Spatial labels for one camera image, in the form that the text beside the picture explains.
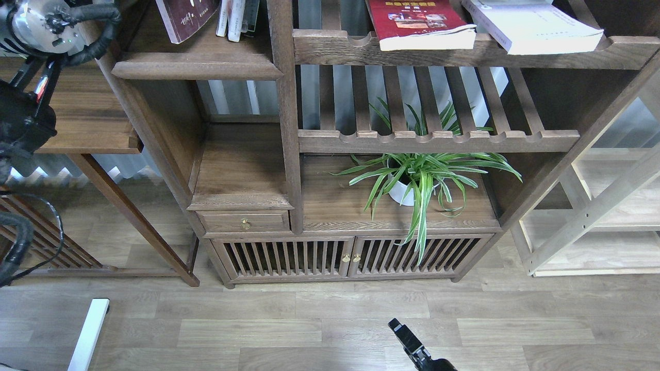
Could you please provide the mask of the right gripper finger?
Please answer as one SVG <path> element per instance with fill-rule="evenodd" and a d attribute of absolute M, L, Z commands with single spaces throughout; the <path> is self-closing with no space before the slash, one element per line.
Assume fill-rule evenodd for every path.
<path fill-rule="evenodd" d="M 401 324 L 396 318 L 389 321 L 387 326 L 394 332 L 394 335 L 403 345 L 404 352 L 412 361 L 428 361 L 430 359 L 430 354 L 408 326 Z"/>

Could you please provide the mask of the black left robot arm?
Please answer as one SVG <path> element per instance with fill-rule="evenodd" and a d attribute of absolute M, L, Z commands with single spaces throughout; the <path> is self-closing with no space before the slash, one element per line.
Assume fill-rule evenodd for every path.
<path fill-rule="evenodd" d="M 1 84 L 2 182 L 15 158 L 28 158 L 54 137 L 50 100 L 64 66 L 101 58 L 122 21 L 113 2 L 2 1 L 2 51 L 24 57 Z"/>

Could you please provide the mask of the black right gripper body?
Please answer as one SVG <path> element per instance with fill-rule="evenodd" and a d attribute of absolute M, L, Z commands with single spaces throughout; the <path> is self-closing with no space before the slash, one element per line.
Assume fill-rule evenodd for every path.
<path fill-rule="evenodd" d="M 427 350 L 412 353 L 412 361 L 417 370 L 456 370 L 447 359 L 432 359 Z"/>

